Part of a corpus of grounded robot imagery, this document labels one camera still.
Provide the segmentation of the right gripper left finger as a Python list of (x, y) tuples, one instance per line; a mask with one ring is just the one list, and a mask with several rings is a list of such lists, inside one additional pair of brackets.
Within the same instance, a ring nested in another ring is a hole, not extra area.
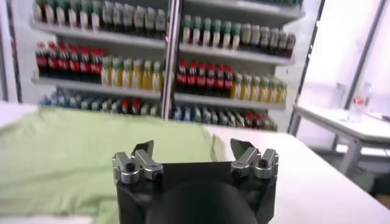
[(130, 156), (118, 152), (112, 158), (113, 181), (123, 184), (137, 184), (141, 178), (153, 183), (163, 179), (163, 165), (152, 159), (154, 141), (137, 144)]

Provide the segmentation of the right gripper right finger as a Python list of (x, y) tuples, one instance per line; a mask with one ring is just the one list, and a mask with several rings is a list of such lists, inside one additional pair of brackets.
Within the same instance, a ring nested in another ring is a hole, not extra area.
[(259, 180), (277, 178), (279, 156), (276, 150), (266, 149), (261, 153), (252, 143), (238, 139), (231, 139), (230, 146), (235, 157), (230, 173), (235, 180), (250, 174)]

